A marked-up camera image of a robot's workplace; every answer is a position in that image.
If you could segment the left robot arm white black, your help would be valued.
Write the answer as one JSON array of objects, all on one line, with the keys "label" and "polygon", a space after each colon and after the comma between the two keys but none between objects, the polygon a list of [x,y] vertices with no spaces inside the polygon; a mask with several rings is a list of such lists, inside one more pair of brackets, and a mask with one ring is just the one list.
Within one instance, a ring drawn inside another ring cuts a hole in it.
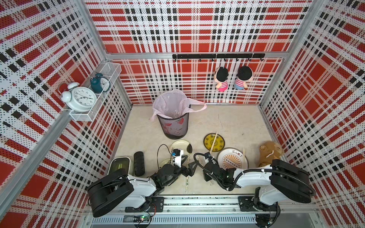
[{"label": "left robot arm white black", "polygon": [[152,204],[152,197],[162,193],[181,175],[193,176],[196,168],[196,162],[187,167],[165,164],[148,178],[135,177],[118,169],[87,187],[88,205],[95,218],[106,215],[117,206],[145,211]]}]

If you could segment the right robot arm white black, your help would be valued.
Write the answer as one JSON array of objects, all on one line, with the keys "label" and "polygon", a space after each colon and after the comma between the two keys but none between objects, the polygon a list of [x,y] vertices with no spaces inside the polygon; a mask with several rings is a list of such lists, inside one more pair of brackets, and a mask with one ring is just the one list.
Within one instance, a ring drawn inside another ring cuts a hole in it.
[{"label": "right robot arm white black", "polygon": [[280,211],[279,202],[291,200],[311,203],[316,191],[309,181],[309,173],[280,159],[252,169],[223,169],[210,153],[195,153],[194,169],[202,168],[205,181],[215,181],[222,189],[231,192],[236,188],[256,186],[254,196],[242,198],[241,206],[248,211]]}]

